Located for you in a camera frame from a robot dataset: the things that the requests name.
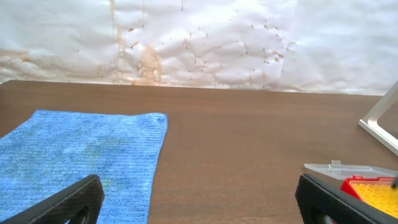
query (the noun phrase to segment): brown table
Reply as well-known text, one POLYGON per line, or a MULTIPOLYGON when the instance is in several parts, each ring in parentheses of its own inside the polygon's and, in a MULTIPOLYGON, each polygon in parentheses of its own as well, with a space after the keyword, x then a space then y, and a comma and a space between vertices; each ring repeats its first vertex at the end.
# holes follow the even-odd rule
MULTIPOLYGON (((11 81, 0 85, 0 136, 36 109, 167 113, 149 223, 301 223, 294 193, 304 163, 398 170, 398 157, 358 126, 378 99, 11 81)), ((381 118, 395 136, 397 112, 381 118)))

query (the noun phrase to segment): white metal stand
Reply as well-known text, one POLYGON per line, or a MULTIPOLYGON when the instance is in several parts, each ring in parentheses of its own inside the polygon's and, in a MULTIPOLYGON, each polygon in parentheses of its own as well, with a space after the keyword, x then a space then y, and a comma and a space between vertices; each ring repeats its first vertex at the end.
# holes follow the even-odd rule
POLYGON ((369 134, 376 138, 381 144, 390 149, 398 156, 398 139, 382 129, 377 120, 383 115, 390 106, 398 100, 398 82, 396 82, 387 93, 374 105, 369 113, 361 120, 359 125, 369 134))

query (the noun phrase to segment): yellow foam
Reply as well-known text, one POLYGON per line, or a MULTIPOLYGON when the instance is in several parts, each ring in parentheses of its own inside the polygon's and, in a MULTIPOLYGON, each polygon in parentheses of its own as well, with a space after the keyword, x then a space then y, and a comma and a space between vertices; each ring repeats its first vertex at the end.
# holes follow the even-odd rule
POLYGON ((398 190, 390 185, 353 184, 356 193, 369 205, 398 218, 398 190))

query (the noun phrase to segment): blue towel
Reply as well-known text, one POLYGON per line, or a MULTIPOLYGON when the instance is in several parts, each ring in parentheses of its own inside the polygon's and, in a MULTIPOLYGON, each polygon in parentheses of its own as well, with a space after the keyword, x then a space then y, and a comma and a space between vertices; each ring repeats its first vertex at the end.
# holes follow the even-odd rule
POLYGON ((147 223, 167 115, 38 110, 0 139, 0 221, 97 174, 98 223, 147 223))

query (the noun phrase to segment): white paper backdrop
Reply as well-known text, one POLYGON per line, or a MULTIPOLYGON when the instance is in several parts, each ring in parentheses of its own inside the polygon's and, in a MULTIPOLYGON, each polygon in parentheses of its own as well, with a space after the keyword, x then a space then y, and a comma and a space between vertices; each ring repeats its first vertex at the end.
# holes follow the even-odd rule
POLYGON ((0 1, 10 79, 382 95, 394 0, 0 1))

